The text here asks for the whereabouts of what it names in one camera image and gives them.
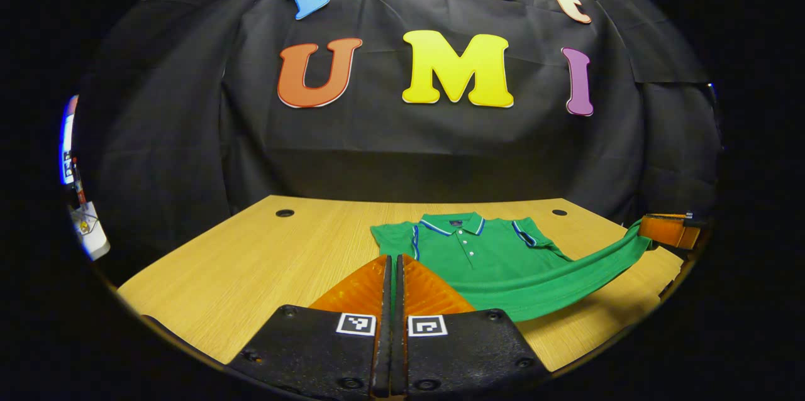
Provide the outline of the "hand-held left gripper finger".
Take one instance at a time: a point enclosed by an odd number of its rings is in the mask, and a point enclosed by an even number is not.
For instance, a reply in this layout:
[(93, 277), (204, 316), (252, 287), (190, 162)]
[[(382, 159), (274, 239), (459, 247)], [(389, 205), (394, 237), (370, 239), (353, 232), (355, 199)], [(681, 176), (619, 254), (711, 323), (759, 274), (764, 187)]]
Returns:
[(477, 310), (408, 255), (396, 260), (393, 392), (526, 397), (551, 373), (501, 309)]
[(228, 369), (305, 398), (388, 396), (392, 269), (380, 256), (310, 306), (280, 306)]

